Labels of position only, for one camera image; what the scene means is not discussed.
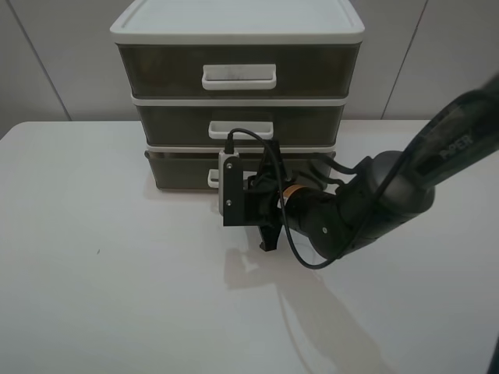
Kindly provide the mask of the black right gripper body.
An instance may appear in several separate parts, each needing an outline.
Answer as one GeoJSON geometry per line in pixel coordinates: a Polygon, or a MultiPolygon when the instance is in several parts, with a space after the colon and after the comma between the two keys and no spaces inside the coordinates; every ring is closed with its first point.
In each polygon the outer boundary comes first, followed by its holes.
{"type": "Polygon", "coordinates": [[[286,184],[287,172],[277,140],[264,141],[264,153],[257,174],[246,183],[245,224],[256,226],[261,237],[260,248],[274,251],[281,234],[280,190],[286,184]]]}

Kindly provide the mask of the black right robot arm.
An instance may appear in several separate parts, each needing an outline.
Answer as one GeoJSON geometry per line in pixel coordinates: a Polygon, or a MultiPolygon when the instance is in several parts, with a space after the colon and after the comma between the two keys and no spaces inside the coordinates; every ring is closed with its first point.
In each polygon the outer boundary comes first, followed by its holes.
{"type": "Polygon", "coordinates": [[[329,178],[334,193],[286,182],[273,171],[255,178],[243,223],[259,228],[264,251],[276,248],[281,231],[304,235],[324,261],[303,265],[319,270],[428,211],[438,184],[497,150],[494,76],[449,103],[403,151],[365,157],[354,168],[330,160],[331,168],[352,176],[329,178]]]}

